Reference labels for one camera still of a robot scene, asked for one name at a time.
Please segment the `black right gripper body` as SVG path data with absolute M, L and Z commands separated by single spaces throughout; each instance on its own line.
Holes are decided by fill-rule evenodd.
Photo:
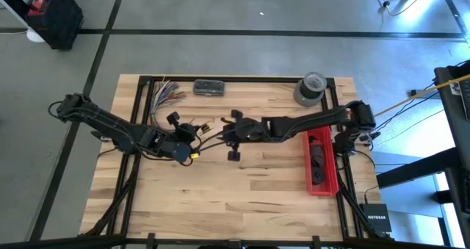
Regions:
M 240 160 L 240 143 L 270 141 L 267 125 L 251 118 L 244 118 L 239 110 L 232 109 L 231 119 L 224 122 L 224 142 L 231 147 L 228 160 Z

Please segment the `black aluminium table frame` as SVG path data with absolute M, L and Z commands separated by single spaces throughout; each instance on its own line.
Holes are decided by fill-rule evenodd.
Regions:
M 163 109 L 185 122 L 211 121 L 204 139 L 217 133 L 232 109 L 259 120 L 295 118 L 310 113 L 293 98 L 295 78 L 228 77 L 219 98 L 189 94 Z M 115 233 L 140 241 L 159 239 L 273 241 L 278 246 L 340 242 L 366 229 L 339 195 L 313 196 L 306 191 L 303 133 L 282 143 L 247 143 L 240 160 L 228 160 L 228 147 L 201 152 L 193 164 L 143 159 L 131 201 L 117 211 Z

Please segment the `grey tape roll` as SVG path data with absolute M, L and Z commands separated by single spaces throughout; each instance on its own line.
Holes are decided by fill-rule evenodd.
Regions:
M 314 92 L 313 98 L 308 98 L 301 92 L 301 83 L 298 82 L 293 93 L 294 100 L 303 107 L 314 107 L 323 99 L 324 91 Z

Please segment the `white pillar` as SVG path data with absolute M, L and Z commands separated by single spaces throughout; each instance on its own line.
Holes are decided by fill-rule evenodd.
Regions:
M 8 10 L 16 20 L 26 27 L 25 34 L 29 41 L 34 43 L 45 42 L 26 22 L 26 14 L 28 12 L 26 0 L 0 0 L 0 8 Z

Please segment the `red plastic bin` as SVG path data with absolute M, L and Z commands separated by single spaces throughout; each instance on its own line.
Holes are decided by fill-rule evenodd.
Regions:
M 324 171 L 325 181 L 320 185 L 313 185 L 311 182 L 311 172 L 315 168 L 311 165 L 309 137 L 316 137 L 323 147 L 325 165 L 319 168 Z M 339 184 L 336 175 L 336 160 L 333 153 L 333 143 L 331 130 L 329 127 L 312 129 L 303 133 L 303 151 L 305 166 L 305 187 L 309 195 L 313 196 L 333 196 L 339 191 Z

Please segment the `black Netgear network switch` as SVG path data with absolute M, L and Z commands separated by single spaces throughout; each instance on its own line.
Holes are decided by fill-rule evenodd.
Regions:
M 360 205 L 366 219 L 377 232 L 391 233 L 387 206 L 383 203 L 363 203 Z

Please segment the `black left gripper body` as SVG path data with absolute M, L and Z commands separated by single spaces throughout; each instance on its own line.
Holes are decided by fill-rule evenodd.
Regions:
M 193 160 L 189 158 L 189 155 L 200 153 L 197 148 L 192 146 L 192 143 L 198 138 L 197 131 L 189 123 L 179 123 L 179 119 L 180 116 L 177 112 L 172 112 L 167 116 L 167 122 L 174 127 L 170 139 L 173 143 L 172 158 L 180 165 L 185 165 L 188 159 L 192 164 Z

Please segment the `clear plastic bit case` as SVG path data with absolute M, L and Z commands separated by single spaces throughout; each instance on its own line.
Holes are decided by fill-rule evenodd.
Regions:
M 225 83 L 219 80 L 196 79 L 193 84 L 195 95 L 224 96 Z

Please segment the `black and red tool case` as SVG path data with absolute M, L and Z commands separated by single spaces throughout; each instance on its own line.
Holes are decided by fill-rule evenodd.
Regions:
M 29 0 L 28 25 L 56 50 L 73 47 L 84 22 L 82 8 L 75 0 Z

